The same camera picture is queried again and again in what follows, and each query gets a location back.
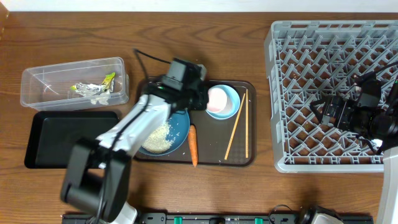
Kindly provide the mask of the light blue bowl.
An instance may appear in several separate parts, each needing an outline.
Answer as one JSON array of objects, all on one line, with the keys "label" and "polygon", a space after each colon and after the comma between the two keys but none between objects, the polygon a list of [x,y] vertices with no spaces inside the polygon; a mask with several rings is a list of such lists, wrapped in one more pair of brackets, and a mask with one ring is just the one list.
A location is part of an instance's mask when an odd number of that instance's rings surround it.
[{"label": "light blue bowl", "polygon": [[226,90],[226,92],[231,97],[231,100],[233,102],[233,108],[227,114],[214,114],[214,113],[208,112],[207,110],[206,110],[206,112],[211,117],[213,117],[214,119],[217,119],[217,120],[226,120],[226,119],[229,119],[229,118],[233,117],[238,112],[238,109],[239,109],[239,106],[240,106],[240,102],[241,102],[238,92],[234,88],[232,88],[232,87],[230,87],[228,85],[215,85],[213,87],[220,87],[220,88],[223,88],[224,90]]}]

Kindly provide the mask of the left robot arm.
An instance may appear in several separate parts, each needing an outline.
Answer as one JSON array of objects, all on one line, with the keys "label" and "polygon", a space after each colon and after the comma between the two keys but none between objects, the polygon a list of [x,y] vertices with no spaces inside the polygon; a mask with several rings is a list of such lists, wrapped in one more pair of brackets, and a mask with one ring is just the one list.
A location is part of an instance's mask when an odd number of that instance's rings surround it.
[{"label": "left robot arm", "polygon": [[132,158],[173,112],[204,110],[207,102],[208,89],[202,79],[184,84],[181,90],[149,82],[117,125],[94,140],[75,143],[61,201],[93,215],[96,222],[135,223],[138,211],[127,202]]}]

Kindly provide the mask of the silver foil wrapper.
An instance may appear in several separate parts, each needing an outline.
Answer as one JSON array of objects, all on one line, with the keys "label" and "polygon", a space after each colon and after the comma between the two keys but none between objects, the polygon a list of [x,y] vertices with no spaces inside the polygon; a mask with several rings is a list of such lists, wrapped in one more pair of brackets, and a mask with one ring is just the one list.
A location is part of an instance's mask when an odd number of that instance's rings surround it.
[{"label": "silver foil wrapper", "polygon": [[102,92],[101,85],[76,83],[70,87],[71,90],[78,93],[81,96],[93,96],[99,95]]}]

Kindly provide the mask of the green yellow snack wrapper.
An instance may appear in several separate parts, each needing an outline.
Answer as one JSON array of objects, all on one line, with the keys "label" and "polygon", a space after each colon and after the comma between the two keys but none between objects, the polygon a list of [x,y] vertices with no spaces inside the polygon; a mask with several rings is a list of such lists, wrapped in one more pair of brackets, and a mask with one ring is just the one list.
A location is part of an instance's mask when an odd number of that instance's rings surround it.
[{"label": "green yellow snack wrapper", "polygon": [[101,83],[101,91],[102,92],[112,92],[113,91],[113,85],[114,85],[114,78],[115,78],[116,73],[110,73],[105,76],[105,79]]}]

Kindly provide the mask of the pink white cup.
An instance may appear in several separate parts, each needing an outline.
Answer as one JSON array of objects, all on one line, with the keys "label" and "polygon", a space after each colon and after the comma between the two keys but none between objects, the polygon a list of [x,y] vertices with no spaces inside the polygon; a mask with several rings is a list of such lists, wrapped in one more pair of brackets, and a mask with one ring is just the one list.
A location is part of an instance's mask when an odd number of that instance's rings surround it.
[{"label": "pink white cup", "polygon": [[220,87],[212,87],[208,90],[209,102],[206,110],[214,114],[227,114],[233,108],[233,102],[226,90]]}]

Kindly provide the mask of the blue plate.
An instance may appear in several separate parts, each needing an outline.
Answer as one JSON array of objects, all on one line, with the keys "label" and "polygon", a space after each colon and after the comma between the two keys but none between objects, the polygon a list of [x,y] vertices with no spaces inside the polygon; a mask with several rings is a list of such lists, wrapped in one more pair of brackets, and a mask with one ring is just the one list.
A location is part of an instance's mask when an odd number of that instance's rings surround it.
[{"label": "blue plate", "polygon": [[163,153],[154,154],[146,151],[142,146],[139,149],[140,153],[147,156],[164,156],[174,152],[178,149],[186,140],[190,129],[190,117],[187,111],[178,111],[174,113],[166,122],[171,125],[170,134],[168,140],[173,140],[171,148]]}]

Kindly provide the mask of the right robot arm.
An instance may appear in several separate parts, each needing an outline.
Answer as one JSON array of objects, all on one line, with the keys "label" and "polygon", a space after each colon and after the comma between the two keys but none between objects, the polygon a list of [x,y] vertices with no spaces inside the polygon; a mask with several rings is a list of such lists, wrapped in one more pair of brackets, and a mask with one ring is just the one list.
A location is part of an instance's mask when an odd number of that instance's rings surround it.
[{"label": "right robot arm", "polygon": [[383,155],[384,180],[377,223],[397,223],[397,80],[386,98],[387,108],[378,107],[381,99],[381,81],[377,74],[396,66],[390,63],[377,71],[355,78],[360,87],[357,100],[341,96],[325,96],[310,103],[310,110],[321,124],[334,119],[334,127],[356,134],[372,146],[371,141],[382,141],[374,153]]}]

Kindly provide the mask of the white tissue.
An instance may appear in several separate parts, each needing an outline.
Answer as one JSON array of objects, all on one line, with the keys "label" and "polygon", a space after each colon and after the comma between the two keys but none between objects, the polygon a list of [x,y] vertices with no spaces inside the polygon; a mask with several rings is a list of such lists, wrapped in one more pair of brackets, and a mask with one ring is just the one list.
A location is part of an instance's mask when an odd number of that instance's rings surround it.
[{"label": "white tissue", "polygon": [[99,103],[100,105],[109,105],[108,100],[110,98],[109,93],[101,93],[100,95],[96,95],[91,101],[92,105]]}]

